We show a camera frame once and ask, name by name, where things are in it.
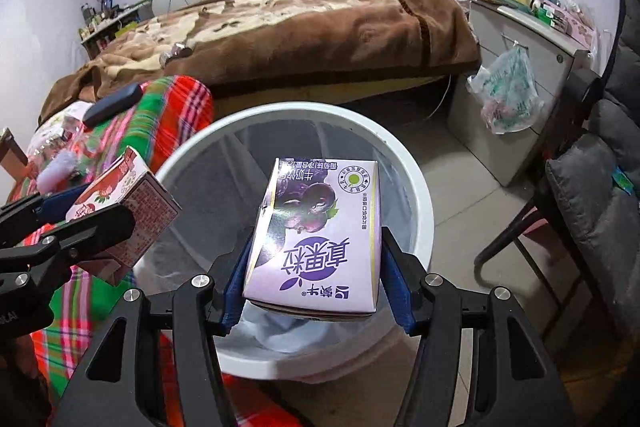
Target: tile floor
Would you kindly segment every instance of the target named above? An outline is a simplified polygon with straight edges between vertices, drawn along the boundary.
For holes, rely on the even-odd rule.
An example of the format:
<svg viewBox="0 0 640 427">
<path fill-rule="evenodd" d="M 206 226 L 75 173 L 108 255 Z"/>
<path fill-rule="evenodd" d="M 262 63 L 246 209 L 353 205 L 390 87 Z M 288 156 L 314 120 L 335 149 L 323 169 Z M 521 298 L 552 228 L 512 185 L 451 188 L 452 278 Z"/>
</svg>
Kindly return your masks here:
<svg viewBox="0 0 640 427">
<path fill-rule="evenodd" d="M 474 276 L 473 270 L 476 254 L 522 208 L 531 188 L 526 184 L 500 187 L 478 159 L 449 134 L 443 117 L 417 121 L 417 117 L 425 113 L 409 104 L 402 109 L 407 123 L 391 126 L 379 111 L 369 108 L 367 114 L 359 106 L 356 110 L 386 124 L 409 149 L 424 174 L 436 225 L 430 271 L 442 274 L 459 287 L 475 291 L 487 293 L 498 284 L 509 287 L 532 324 L 542 331 L 554 312 L 554 304 L 515 246 L 510 245 L 489 261 L 482 269 L 481 279 Z M 561 248 L 547 251 L 526 238 L 523 242 L 562 299 L 577 276 L 568 254 Z M 573 323 L 579 319 L 579 311 L 578 307 Z M 458 385 L 449 422 L 453 426 L 465 418 L 471 333 L 472 330 L 465 330 L 462 335 Z M 281 382 L 279 387 L 284 398 L 318 427 L 388 427 L 393 425 L 398 412 L 417 345 L 417 339 L 403 337 L 376 362 L 337 381 L 313 387 Z"/>
</svg>

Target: drawer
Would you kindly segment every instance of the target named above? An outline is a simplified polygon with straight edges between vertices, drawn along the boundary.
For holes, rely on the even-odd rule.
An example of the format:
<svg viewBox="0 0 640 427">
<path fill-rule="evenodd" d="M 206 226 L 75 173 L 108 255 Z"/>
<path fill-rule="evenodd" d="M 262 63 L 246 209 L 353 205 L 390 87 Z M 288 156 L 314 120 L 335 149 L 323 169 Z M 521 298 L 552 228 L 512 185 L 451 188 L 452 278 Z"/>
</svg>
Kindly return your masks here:
<svg viewBox="0 0 640 427">
<path fill-rule="evenodd" d="M 466 79 L 456 85 L 447 126 L 501 185 L 507 186 L 525 166 L 538 135 L 530 128 L 492 134 L 480 117 L 480 104 L 466 90 Z"/>
<path fill-rule="evenodd" d="M 511 49 L 513 41 L 526 46 L 537 83 L 552 95 L 559 91 L 573 57 L 522 24 L 481 6 L 472 6 L 470 20 L 480 45 L 494 55 Z"/>
<path fill-rule="evenodd" d="M 480 46 L 480 57 L 482 58 L 482 65 L 485 68 L 488 68 L 491 64 L 494 63 L 494 60 L 497 55 L 494 55 L 489 50 L 484 49 Z M 549 114 L 554 107 L 554 96 L 548 92 L 543 86 L 540 85 L 539 82 L 536 82 L 536 92 L 542 101 L 545 103 L 542 107 L 542 112 L 540 113 L 540 117 L 536 120 L 536 123 L 531 126 L 535 133 L 540 134 L 545 126 L 546 120 L 549 118 Z"/>
</svg>

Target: nightstand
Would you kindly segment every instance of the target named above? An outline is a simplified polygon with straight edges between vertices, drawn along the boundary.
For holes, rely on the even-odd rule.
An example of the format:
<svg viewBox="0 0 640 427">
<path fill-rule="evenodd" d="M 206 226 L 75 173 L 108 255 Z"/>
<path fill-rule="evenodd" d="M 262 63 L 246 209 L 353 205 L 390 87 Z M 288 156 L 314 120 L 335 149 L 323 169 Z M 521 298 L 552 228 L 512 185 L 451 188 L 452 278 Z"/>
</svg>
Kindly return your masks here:
<svg viewBox="0 0 640 427">
<path fill-rule="evenodd" d="M 540 150 L 562 85 L 570 71 L 586 66 L 589 51 L 535 17 L 505 6 L 472 0 L 469 20 L 478 36 L 485 68 L 515 42 L 526 50 L 536 90 L 544 101 L 542 113 L 532 127 L 496 135 L 482 121 L 481 105 L 466 89 L 466 78 L 460 77 L 456 83 L 447 122 L 449 130 L 506 186 Z"/>
</svg>

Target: silver screw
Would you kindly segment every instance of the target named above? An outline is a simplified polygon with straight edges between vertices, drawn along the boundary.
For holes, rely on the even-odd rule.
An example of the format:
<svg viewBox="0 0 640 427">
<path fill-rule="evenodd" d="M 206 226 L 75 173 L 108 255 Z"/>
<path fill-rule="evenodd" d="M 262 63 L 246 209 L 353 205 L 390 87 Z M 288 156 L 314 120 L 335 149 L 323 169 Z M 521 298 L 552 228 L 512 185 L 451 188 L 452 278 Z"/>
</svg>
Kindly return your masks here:
<svg viewBox="0 0 640 427">
<path fill-rule="evenodd" d="M 196 286 L 196 288 L 202 288 L 209 284 L 209 276 L 208 275 L 196 275 L 193 279 L 191 279 L 191 285 Z"/>
<path fill-rule="evenodd" d="M 19 288 L 20 286 L 24 286 L 25 284 L 27 284 L 28 280 L 29 280 L 29 274 L 21 273 L 20 275 L 18 275 L 18 277 L 15 278 L 15 285 L 18 286 Z"/>
<path fill-rule="evenodd" d="M 132 288 L 124 292 L 124 299 L 127 302 L 133 302 L 138 297 L 140 297 L 140 290 L 138 288 Z"/>
<path fill-rule="evenodd" d="M 495 296 L 501 301 L 506 301 L 511 297 L 511 292 L 507 288 L 503 288 L 502 286 L 498 286 L 494 290 Z"/>
<path fill-rule="evenodd" d="M 440 286 L 443 283 L 442 277 L 437 273 L 428 273 L 427 277 L 424 278 L 424 281 L 429 286 Z"/>
</svg>

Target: hanging plastic bag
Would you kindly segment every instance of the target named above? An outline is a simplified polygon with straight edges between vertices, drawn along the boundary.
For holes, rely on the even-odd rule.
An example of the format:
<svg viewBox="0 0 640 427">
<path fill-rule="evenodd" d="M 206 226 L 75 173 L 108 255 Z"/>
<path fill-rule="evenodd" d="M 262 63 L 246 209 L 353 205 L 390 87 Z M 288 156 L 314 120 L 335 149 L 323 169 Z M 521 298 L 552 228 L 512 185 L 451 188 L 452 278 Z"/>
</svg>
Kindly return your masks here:
<svg viewBox="0 0 640 427">
<path fill-rule="evenodd" d="M 494 134 L 531 127 L 543 105 L 527 52 L 517 44 L 470 76 L 467 88 L 482 103 L 482 119 Z"/>
</svg>

